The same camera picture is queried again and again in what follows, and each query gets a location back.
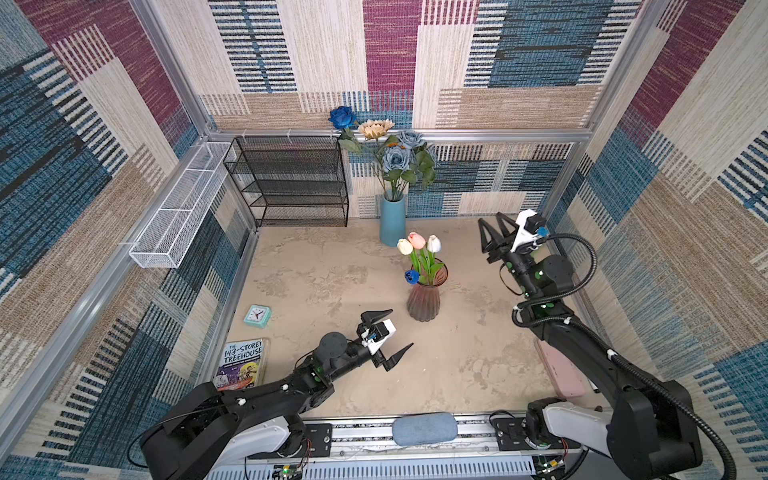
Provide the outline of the red ribbed glass vase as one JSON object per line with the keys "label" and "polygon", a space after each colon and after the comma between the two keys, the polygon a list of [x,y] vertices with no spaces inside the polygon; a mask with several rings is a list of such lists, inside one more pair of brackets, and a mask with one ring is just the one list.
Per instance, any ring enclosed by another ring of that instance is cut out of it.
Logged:
{"label": "red ribbed glass vase", "polygon": [[444,265],[437,274],[434,285],[418,283],[411,285],[406,308],[409,315],[420,322],[429,322],[436,318],[440,310],[440,287],[448,279],[448,268]]}

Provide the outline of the blue tulip stem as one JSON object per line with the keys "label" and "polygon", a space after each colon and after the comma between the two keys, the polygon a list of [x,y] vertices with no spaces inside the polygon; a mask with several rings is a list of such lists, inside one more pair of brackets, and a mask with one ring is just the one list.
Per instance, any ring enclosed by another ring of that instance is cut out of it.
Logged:
{"label": "blue tulip stem", "polygon": [[420,280],[420,273],[417,270],[408,270],[405,272],[405,279],[411,285],[418,284]]}

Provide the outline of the pink tulip stem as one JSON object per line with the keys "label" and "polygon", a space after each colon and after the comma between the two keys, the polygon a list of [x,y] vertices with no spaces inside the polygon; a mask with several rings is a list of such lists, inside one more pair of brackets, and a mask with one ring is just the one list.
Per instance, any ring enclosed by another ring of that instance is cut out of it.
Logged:
{"label": "pink tulip stem", "polygon": [[426,284],[429,280],[429,252],[427,251],[427,241],[423,236],[416,232],[411,232],[407,237],[412,247],[410,254],[412,267],[419,272],[419,282]]}

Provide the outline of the light blue cylindrical vase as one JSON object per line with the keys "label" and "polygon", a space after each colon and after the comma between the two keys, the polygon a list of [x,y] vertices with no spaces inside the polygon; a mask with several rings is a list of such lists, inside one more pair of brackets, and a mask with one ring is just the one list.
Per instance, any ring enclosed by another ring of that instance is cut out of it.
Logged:
{"label": "light blue cylindrical vase", "polygon": [[396,247],[406,237],[406,200],[391,201],[384,196],[379,200],[379,239],[388,247]]}

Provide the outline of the pale blue rose bouquet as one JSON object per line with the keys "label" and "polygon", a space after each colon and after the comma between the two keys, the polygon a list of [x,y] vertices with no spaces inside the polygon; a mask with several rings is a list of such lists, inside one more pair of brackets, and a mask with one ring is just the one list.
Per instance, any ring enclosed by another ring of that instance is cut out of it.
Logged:
{"label": "pale blue rose bouquet", "polygon": [[437,178],[433,147],[415,131],[388,137],[376,152],[375,167],[383,198],[390,202],[402,200],[412,184],[427,187]]}

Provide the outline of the cream sunflower with stem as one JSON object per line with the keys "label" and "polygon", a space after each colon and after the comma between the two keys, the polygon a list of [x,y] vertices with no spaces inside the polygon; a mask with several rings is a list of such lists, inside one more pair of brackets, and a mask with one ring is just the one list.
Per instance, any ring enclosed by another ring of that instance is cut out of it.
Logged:
{"label": "cream sunflower with stem", "polygon": [[367,120],[359,124],[357,133],[366,141],[378,140],[380,138],[387,137],[394,126],[395,123],[390,119]]}

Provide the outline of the dark blue rose stem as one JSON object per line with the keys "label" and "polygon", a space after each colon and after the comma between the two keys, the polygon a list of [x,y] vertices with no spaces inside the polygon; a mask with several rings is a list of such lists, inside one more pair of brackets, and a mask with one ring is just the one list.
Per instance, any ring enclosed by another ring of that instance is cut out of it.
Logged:
{"label": "dark blue rose stem", "polygon": [[333,109],[328,121],[339,132],[338,142],[342,148],[351,153],[362,153],[362,146],[353,132],[357,117],[350,107],[340,106]]}

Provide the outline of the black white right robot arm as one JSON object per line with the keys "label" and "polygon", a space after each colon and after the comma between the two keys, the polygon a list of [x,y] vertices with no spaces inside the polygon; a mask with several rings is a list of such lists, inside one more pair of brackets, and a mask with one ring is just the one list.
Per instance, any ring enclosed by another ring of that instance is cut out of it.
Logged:
{"label": "black white right robot arm", "polygon": [[[497,213],[497,223],[480,219],[481,250],[490,264],[500,263],[521,289],[513,323],[558,350],[608,400],[613,412],[598,437],[604,453],[630,479],[670,479],[703,462],[700,439],[707,437],[723,463],[722,476],[734,479],[737,465],[722,438],[694,411],[692,399],[677,381],[661,381],[619,354],[564,303],[594,278],[598,262],[593,245],[572,233],[551,233],[533,210],[516,219]],[[580,281],[570,260],[532,254],[553,240],[573,240],[588,252],[590,265]]]}

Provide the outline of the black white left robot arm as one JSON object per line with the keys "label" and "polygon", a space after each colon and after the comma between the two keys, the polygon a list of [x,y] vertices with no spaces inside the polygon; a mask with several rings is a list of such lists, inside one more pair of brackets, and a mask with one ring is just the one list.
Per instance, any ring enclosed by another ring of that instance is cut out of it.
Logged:
{"label": "black white left robot arm", "polygon": [[367,362],[391,370],[402,359],[403,350],[381,351],[396,331],[391,313],[363,312],[356,339],[324,335],[281,380],[238,390],[196,386],[136,438],[151,477],[203,479],[221,458],[295,452],[304,440],[301,414],[327,400],[335,380]]}

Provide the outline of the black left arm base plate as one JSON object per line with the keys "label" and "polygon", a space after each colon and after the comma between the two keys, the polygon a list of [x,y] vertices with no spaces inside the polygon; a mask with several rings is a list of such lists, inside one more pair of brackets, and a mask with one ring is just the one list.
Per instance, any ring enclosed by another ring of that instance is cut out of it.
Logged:
{"label": "black left arm base plate", "polygon": [[331,454],[333,425],[331,423],[310,423],[299,428],[289,427],[289,436],[279,453],[287,458],[325,458]]}

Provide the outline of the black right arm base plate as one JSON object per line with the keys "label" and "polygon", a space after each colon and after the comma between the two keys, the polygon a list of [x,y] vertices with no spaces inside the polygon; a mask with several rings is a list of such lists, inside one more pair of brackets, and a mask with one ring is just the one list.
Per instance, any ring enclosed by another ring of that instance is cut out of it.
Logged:
{"label": "black right arm base plate", "polygon": [[495,431],[498,449],[502,452],[533,451],[527,441],[524,419],[510,416],[493,416],[489,419]]}

